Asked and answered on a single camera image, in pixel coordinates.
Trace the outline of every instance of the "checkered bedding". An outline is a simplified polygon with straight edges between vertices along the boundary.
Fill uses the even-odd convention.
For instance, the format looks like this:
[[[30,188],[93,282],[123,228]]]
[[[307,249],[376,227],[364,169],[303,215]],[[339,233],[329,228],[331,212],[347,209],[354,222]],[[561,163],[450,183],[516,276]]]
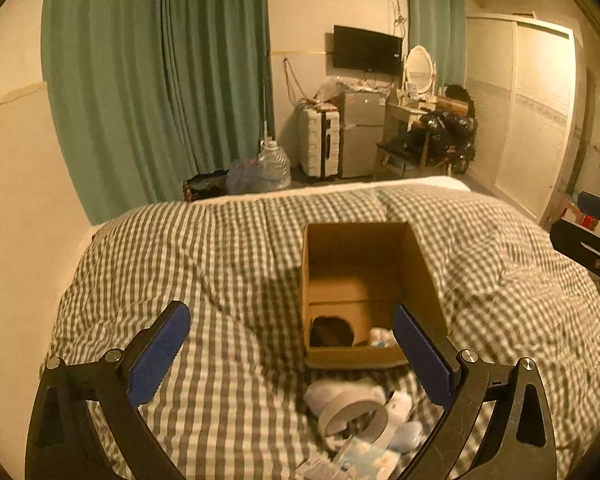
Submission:
[[[131,211],[103,226],[84,254],[49,354],[96,360],[124,348],[171,300],[188,304],[189,338],[140,412],[189,479],[293,476],[320,448],[302,394],[323,376],[368,375],[409,392],[428,434],[441,412],[408,367],[333,374],[302,364],[302,228],[397,221],[414,227],[456,347],[537,362],[564,478],[600,425],[600,298],[544,232],[474,193],[393,186]],[[469,467],[489,414],[485,407],[452,478]],[[93,415],[115,471],[130,478],[97,406]]]

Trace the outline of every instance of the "oval mirror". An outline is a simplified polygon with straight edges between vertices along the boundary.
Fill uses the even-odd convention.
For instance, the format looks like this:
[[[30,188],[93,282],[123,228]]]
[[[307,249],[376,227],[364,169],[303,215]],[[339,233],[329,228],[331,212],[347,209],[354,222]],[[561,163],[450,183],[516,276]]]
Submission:
[[[414,46],[405,64],[406,79],[418,87],[418,94],[428,92],[433,83],[433,61],[422,45]]]

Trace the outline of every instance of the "wardrobe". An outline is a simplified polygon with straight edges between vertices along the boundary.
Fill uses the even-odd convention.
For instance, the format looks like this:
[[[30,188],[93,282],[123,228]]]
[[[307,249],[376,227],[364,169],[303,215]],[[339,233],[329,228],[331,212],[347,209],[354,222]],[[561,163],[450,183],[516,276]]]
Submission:
[[[467,17],[465,86],[475,103],[469,175],[536,222],[560,193],[580,71],[573,31],[506,14]]]

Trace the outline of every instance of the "open cardboard box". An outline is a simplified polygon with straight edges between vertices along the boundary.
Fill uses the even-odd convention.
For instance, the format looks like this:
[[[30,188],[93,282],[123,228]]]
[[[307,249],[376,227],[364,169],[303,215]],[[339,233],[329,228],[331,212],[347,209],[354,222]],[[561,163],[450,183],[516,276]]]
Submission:
[[[302,250],[302,325],[306,364],[314,368],[390,368],[406,364],[400,347],[356,346],[373,327],[391,329],[404,303],[427,330],[446,336],[438,295],[407,223],[309,224]],[[353,346],[312,347],[312,323],[349,323]]]

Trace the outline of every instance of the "television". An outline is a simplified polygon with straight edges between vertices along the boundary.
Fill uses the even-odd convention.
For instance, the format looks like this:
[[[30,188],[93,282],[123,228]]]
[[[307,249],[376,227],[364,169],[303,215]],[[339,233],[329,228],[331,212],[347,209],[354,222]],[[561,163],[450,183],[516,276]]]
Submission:
[[[402,75],[402,38],[335,25],[333,67]]]

